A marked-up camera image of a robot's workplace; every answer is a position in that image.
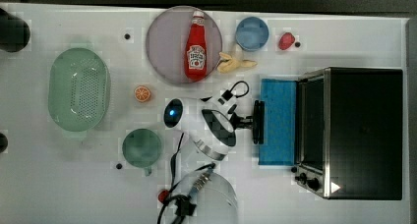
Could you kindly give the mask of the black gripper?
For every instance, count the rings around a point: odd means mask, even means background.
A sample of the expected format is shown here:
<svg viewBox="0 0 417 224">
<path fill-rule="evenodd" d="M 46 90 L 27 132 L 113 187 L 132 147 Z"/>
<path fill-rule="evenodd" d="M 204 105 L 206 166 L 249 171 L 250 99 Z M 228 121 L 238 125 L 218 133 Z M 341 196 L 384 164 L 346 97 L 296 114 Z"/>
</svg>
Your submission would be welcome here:
<svg viewBox="0 0 417 224">
<path fill-rule="evenodd" d="M 241 117 L 235 113 L 237 108 L 236 104 L 233 104 L 230 109 L 227 111 L 229 116 L 229 122 L 232 125 L 234 130 L 237 129 L 252 129 L 253 128 L 253 117 L 246 116 Z"/>
</svg>

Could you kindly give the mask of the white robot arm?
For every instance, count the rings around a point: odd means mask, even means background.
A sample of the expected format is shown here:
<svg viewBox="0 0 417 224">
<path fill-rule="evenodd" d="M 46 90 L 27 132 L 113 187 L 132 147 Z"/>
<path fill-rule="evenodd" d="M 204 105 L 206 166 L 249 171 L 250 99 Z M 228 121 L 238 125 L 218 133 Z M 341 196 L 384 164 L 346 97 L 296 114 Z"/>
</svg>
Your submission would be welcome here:
<svg viewBox="0 0 417 224">
<path fill-rule="evenodd" d="M 191 203 L 199 191 L 205 186 L 215 168 L 214 161 L 222 161 L 232 147 L 237 144 L 236 133 L 238 129 L 253 131 L 254 143 L 264 141 L 263 117 L 264 106 L 256 101 L 254 115 L 240 117 L 235 113 L 237 108 L 237 96 L 213 96 L 207 98 L 173 98 L 164 109 L 163 122 L 169 129 L 181 131 L 189 136 L 196 152 L 201 152 L 211 159 L 211 163 L 197 168 L 202 175 L 193 184 L 187 195 L 172 196 L 172 192 L 180 184 L 175 183 L 176 156 L 181 152 L 181 146 L 171 157 L 172 184 L 168 195 L 163 200 L 163 208 L 159 213 L 157 224 L 160 224 L 161 216 L 171 201 L 177 206 L 176 217 L 172 224 L 182 224 L 187 216 L 191 216 L 195 204 Z"/>
</svg>

